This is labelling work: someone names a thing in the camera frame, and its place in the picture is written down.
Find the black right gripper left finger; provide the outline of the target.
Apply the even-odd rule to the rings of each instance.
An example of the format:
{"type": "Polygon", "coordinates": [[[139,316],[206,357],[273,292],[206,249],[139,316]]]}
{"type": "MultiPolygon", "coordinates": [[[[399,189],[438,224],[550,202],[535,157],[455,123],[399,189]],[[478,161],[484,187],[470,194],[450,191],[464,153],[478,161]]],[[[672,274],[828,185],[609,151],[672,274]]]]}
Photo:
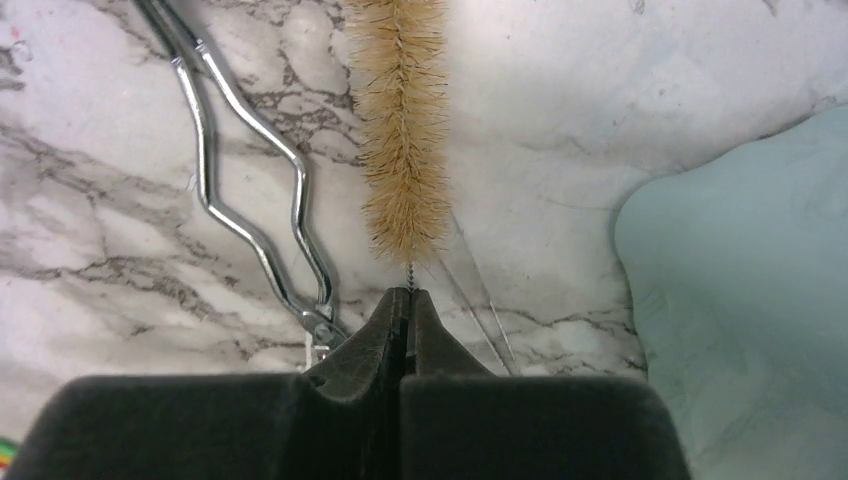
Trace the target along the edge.
{"type": "Polygon", "coordinates": [[[90,376],[43,408],[9,479],[397,479],[411,294],[301,374],[90,376]]]}

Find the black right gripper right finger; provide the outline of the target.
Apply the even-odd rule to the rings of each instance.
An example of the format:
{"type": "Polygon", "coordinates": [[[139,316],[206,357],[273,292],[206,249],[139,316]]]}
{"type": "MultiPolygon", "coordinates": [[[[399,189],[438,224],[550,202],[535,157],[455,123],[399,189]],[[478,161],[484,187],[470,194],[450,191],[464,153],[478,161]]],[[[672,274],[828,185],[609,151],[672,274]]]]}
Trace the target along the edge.
{"type": "Polygon", "coordinates": [[[669,412],[646,383],[616,376],[499,377],[410,296],[400,386],[406,479],[687,479],[669,412]]]}

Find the tan bristle test tube brush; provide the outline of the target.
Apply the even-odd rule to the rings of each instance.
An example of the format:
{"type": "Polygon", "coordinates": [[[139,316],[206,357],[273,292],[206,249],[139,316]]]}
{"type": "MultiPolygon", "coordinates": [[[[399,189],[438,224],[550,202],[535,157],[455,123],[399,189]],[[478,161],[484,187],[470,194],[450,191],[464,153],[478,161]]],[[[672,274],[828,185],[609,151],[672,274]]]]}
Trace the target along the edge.
{"type": "Polygon", "coordinates": [[[446,237],[449,100],[444,1],[349,1],[351,91],[361,121],[362,207],[374,254],[405,273],[446,237]]]}

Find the steel tweezers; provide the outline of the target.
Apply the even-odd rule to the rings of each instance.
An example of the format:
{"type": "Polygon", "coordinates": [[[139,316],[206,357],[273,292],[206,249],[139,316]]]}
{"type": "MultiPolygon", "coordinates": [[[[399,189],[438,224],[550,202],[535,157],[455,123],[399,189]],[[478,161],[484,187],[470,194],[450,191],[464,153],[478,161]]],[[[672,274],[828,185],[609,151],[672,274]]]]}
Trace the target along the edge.
{"type": "Polygon", "coordinates": [[[453,212],[449,215],[449,227],[449,235],[440,251],[440,265],[454,289],[459,305],[474,321],[500,364],[500,369],[511,377],[520,377],[521,369],[504,324],[471,252],[464,230],[453,212]]]}

